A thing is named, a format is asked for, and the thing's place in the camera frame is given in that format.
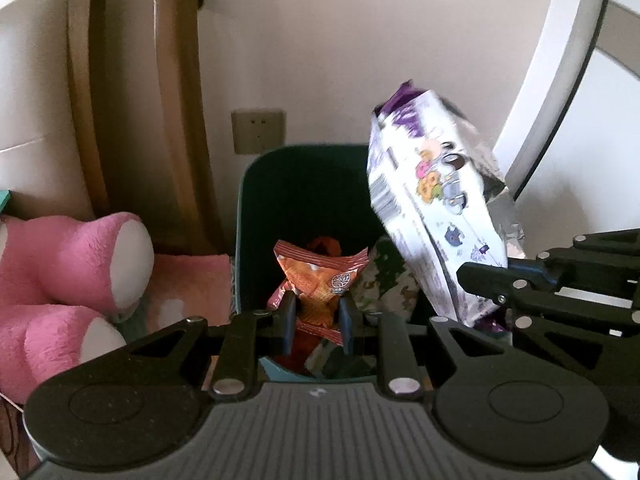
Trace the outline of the green white wrapper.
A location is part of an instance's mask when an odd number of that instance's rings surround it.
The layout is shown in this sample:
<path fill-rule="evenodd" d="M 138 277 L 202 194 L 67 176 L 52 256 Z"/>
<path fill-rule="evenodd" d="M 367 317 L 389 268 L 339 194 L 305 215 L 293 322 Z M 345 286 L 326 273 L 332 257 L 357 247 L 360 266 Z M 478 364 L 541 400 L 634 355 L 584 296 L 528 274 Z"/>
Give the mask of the green white wrapper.
<path fill-rule="evenodd" d="M 420 285 L 394 242 L 380 237 L 369 252 L 369 263 L 350 288 L 356 307 L 365 314 L 392 312 L 405 321 L 416 307 Z"/>

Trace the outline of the patterned bed sheet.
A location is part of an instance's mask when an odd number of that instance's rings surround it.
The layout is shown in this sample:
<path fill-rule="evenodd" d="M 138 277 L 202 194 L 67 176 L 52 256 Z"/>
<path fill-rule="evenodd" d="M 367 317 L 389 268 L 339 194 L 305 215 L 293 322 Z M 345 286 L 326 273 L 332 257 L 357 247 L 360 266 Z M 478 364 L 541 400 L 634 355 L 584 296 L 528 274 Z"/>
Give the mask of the patterned bed sheet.
<path fill-rule="evenodd" d="M 228 255 L 157 255 L 137 310 L 117 328 L 133 342 L 190 316 L 226 325 L 234 309 L 232 285 Z"/>

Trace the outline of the orange chip bag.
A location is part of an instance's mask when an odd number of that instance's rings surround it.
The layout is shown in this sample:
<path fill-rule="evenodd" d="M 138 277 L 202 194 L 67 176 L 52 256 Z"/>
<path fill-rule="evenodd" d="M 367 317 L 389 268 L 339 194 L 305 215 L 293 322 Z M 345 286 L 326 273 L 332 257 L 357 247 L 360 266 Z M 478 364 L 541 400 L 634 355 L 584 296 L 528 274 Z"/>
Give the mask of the orange chip bag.
<path fill-rule="evenodd" d="M 277 310 L 284 295 L 292 292 L 300 301 L 296 328 L 340 346 L 338 303 L 368 265 L 367 248 L 353 256 L 327 256 L 278 240 L 273 252 L 285 279 L 268 299 L 268 309 Z"/>

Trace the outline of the purple white snack bag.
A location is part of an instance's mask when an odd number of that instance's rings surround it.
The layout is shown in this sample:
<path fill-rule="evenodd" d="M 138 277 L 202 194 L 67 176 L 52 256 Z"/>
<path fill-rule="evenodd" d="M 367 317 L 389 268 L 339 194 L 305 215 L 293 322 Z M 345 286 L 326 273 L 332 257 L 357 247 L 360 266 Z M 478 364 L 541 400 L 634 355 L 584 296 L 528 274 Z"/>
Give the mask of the purple white snack bag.
<path fill-rule="evenodd" d="M 371 207 L 435 312 L 469 327 L 494 312 L 457 272 L 524 257 L 524 232 L 476 128 L 435 91 L 406 81 L 372 113 L 367 174 Z"/>

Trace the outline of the pink plush toy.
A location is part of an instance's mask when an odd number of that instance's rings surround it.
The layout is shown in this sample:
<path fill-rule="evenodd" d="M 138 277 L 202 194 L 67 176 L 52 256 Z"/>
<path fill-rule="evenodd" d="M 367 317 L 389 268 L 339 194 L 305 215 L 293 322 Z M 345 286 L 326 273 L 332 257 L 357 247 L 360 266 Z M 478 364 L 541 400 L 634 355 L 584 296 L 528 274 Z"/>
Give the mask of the pink plush toy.
<path fill-rule="evenodd" d="M 2 217 L 2 393 L 23 404 L 50 377 L 123 346 L 114 323 L 137 307 L 154 258 L 148 230 L 128 212 Z"/>

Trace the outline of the beige wall power socket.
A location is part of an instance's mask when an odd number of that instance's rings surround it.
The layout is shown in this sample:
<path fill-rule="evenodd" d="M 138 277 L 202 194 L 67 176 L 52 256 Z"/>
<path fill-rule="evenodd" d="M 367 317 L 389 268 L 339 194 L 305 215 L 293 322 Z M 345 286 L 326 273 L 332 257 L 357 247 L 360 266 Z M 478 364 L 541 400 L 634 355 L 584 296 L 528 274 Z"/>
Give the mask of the beige wall power socket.
<path fill-rule="evenodd" d="M 234 152 L 258 155 L 284 144 L 286 114 L 276 108 L 240 108 L 231 112 Z"/>

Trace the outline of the teal plastic trash bin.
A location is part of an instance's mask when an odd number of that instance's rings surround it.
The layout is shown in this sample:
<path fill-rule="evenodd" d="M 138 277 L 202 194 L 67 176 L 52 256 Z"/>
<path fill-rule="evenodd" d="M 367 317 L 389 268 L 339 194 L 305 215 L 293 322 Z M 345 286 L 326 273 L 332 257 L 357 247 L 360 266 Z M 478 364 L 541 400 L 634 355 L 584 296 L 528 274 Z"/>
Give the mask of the teal plastic trash bin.
<path fill-rule="evenodd" d="M 285 275 L 273 247 L 284 240 L 308 249 L 319 236 L 340 242 L 342 256 L 368 252 L 385 232 L 370 206 L 364 145 L 294 145 L 256 159 L 245 171 L 236 222 L 235 304 L 265 309 Z M 433 309 L 422 290 L 411 324 Z"/>

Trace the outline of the teal book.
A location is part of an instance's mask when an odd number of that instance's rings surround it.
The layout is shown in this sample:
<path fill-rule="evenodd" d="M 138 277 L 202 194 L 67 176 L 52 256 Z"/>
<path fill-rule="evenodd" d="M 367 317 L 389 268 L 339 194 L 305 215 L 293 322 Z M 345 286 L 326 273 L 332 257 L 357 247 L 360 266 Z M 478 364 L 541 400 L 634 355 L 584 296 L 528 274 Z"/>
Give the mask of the teal book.
<path fill-rule="evenodd" d="M 10 191 L 6 191 L 6 190 L 0 191 L 0 212 L 2 212 L 4 208 L 6 208 L 6 205 L 9 203 L 10 198 L 11 198 Z"/>

